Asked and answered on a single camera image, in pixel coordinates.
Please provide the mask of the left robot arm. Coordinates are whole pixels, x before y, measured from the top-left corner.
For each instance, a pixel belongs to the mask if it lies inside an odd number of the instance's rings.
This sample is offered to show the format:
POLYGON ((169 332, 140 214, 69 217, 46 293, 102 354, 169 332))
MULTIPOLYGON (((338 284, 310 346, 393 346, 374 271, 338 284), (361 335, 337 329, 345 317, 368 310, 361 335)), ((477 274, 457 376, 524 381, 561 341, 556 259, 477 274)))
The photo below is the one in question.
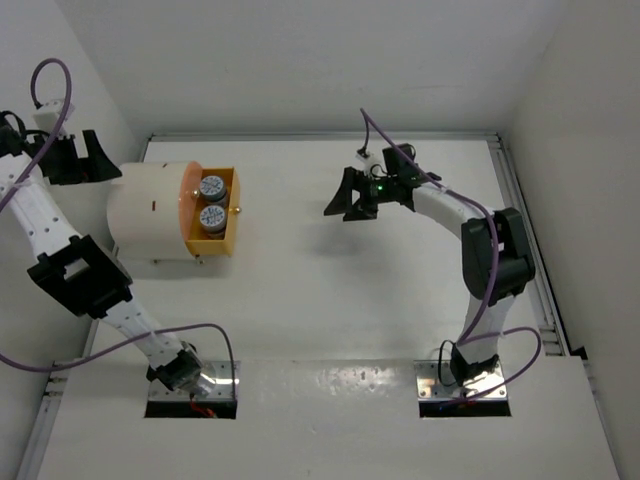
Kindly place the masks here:
POLYGON ((203 362, 193 347, 164 329, 137 301, 124 266, 67 220, 34 158, 47 139, 28 143, 22 124, 1 122, 1 205, 25 232, 35 263, 30 279, 72 314, 119 331, 148 362, 148 378, 195 396, 203 362))

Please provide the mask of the yellow bottom drawer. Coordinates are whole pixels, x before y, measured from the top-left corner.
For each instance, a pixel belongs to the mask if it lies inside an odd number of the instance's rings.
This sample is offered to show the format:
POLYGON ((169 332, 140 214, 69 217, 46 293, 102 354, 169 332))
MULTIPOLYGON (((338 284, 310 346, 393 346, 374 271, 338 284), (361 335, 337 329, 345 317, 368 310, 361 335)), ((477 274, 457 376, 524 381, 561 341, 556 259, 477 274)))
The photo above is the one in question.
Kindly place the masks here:
POLYGON ((195 257, 231 256, 236 243, 240 181, 234 168, 198 168, 190 181, 192 220, 186 247, 195 257))

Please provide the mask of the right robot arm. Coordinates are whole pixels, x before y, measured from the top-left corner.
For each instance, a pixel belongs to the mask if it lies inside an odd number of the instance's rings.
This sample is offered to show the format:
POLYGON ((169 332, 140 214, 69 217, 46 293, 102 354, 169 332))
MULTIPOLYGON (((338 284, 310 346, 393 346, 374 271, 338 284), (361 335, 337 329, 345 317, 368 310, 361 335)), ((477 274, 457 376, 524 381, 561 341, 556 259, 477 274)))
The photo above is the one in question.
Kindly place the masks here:
POLYGON ((387 147, 380 157, 366 149, 357 156, 362 168, 345 168, 325 215, 346 222, 374 220, 380 205, 397 203, 452 233, 461 244, 469 305, 452 345, 451 374, 462 386, 493 371, 508 312, 536 275, 521 213, 491 209, 446 188, 439 176, 419 168, 408 143, 387 147))

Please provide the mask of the cream cabinet with legs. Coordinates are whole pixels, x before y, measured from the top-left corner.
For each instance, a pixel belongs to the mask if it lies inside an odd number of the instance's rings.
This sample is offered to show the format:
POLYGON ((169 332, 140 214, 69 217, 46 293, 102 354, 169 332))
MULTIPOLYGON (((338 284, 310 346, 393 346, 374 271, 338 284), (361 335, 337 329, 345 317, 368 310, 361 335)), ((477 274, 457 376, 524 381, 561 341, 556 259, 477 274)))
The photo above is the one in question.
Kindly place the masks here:
POLYGON ((134 260, 189 260, 194 256, 179 224, 179 190, 185 166, 179 163, 127 163, 111 182, 107 201, 109 231, 119 254, 134 260))

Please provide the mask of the blue white jar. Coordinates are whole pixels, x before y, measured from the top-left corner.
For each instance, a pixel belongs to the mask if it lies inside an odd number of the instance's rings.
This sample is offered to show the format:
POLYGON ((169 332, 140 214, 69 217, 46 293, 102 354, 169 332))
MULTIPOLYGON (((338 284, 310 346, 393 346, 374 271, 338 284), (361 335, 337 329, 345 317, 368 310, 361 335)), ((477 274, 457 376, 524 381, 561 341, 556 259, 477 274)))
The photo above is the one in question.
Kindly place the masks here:
POLYGON ((227 225, 226 210, 220 205, 207 205, 200 212, 199 224, 208 236, 223 235, 227 225))
POLYGON ((228 203, 228 189, 225 180, 218 175, 208 175, 201 179, 199 194, 207 204, 221 205, 228 203))

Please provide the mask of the orange drawer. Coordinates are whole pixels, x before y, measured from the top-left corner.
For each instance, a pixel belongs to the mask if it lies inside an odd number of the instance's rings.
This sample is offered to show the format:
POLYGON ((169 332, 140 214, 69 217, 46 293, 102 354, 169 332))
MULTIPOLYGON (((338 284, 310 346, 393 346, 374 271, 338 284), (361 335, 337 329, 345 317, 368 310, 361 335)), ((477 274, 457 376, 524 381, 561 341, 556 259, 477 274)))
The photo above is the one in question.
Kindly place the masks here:
POLYGON ((193 189, 199 190, 203 168, 198 162, 190 162, 185 166, 179 190, 179 224, 184 241, 189 239, 191 224, 199 196, 192 197, 193 189))

